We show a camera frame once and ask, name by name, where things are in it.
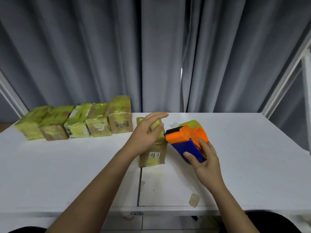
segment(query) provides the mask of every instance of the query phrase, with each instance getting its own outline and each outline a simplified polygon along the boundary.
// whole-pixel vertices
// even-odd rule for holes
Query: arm
[[[213,195],[227,231],[229,233],[259,233],[228,191],[221,175],[219,159],[214,147],[210,142],[207,144],[203,140],[199,140],[207,160],[199,163],[188,152],[185,152],[184,156],[191,162],[199,181]]]
[[[48,233],[99,232],[131,162],[157,139],[163,123],[148,133],[151,125],[167,113],[149,114],[134,130],[126,144],[48,228]]]

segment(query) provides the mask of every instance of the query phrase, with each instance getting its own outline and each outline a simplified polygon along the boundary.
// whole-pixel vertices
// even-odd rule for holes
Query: white desk
[[[136,117],[145,113],[133,113]],[[311,157],[261,114],[170,113],[174,123],[198,120],[218,152],[223,178],[243,209],[311,211]],[[0,133],[0,215],[57,216],[110,161],[131,133],[64,141],[26,141],[14,127]],[[192,167],[169,145],[165,164],[142,169],[135,160],[111,214],[200,215],[217,210]],[[188,202],[199,194],[199,206]]]
[[[263,115],[253,113],[171,113],[170,125],[197,120],[215,147],[223,179],[244,210],[310,212],[311,156]],[[169,145],[165,164],[142,169],[140,206],[158,214],[200,214],[217,210],[193,169]],[[192,193],[198,207],[189,206]]]

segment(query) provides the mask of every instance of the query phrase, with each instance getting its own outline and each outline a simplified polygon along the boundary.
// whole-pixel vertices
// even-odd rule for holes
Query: cardboard box
[[[36,107],[30,110],[14,126],[19,130],[27,140],[36,140],[43,138],[39,125],[44,118],[52,111],[52,105]]]
[[[130,96],[115,96],[107,109],[112,133],[132,132],[132,109]]]
[[[137,125],[143,120],[143,117],[136,118]],[[156,121],[150,129],[150,132],[161,123],[161,119]],[[158,164],[165,164],[165,156],[167,151],[167,141],[164,137],[165,130],[163,129],[155,141],[155,143],[145,153],[139,156],[138,166],[140,168],[147,166],[155,166]]]
[[[64,124],[64,128],[70,138],[90,136],[85,120],[90,112],[91,107],[91,103],[78,104],[71,112]]]
[[[69,138],[64,129],[64,123],[74,107],[74,105],[58,106],[45,117],[39,129],[47,141],[67,140]]]
[[[86,118],[87,127],[92,137],[111,136],[111,129],[106,114],[109,103],[93,104]]]

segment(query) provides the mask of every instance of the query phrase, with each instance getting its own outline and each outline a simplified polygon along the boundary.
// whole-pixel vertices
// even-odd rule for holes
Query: forearm
[[[121,149],[47,232],[99,232],[132,162]]]
[[[226,186],[212,195],[228,233],[259,233]]]

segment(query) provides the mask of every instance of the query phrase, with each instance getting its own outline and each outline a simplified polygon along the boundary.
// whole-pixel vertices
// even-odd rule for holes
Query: blue plastic part
[[[184,161],[186,161],[188,164],[191,164],[191,163],[184,156],[184,152],[186,151],[189,152],[190,154],[193,154],[200,163],[206,160],[204,156],[201,154],[201,152],[199,151],[199,149],[195,146],[195,144],[193,144],[193,141],[191,138],[189,139],[189,141],[175,143],[175,144],[172,144],[172,146],[178,151],[178,153],[181,155]]]

